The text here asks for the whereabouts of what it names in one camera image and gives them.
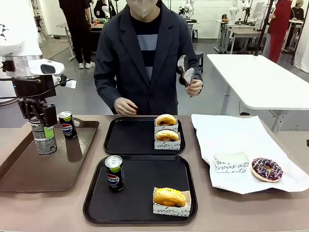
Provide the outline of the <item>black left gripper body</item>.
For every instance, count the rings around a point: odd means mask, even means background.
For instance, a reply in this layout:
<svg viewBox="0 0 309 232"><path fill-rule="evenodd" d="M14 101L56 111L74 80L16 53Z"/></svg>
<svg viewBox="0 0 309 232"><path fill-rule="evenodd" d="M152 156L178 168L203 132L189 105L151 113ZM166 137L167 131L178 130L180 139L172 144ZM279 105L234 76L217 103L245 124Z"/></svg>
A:
<svg viewBox="0 0 309 232"><path fill-rule="evenodd" d="M51 90L54 87L54 80L52 75L40 75L35 78L15 78L14 90L17 97L36 97L44 92ZM51 94L47 96L54 96L56 92L51 90Z"/></svg>

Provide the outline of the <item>person's right hand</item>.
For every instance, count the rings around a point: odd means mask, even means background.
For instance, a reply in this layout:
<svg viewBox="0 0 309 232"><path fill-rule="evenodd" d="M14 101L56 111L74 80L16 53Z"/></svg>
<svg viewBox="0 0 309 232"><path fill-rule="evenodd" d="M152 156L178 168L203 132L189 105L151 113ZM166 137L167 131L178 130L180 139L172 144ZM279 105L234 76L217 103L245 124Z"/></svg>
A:
<svg viewBox="0 0 309 232"><path fill-rule="evenodd" d="M120 97L114 101L114 109L120 116L135 116L137 115L137 105L129 99Z"/></svg>

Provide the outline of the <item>person's left hand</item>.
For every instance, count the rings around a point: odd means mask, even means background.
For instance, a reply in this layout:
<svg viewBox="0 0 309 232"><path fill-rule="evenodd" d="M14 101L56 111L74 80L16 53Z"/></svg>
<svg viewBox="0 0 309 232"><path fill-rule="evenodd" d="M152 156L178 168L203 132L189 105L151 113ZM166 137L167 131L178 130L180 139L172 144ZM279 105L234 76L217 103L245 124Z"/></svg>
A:
<svg viewBox="0 0 309 232"><path fill-rule="evenodd" d="M191 84L186 87L186 92L189 97L197 96L203 88L201 80L194 79Z"/></svg>

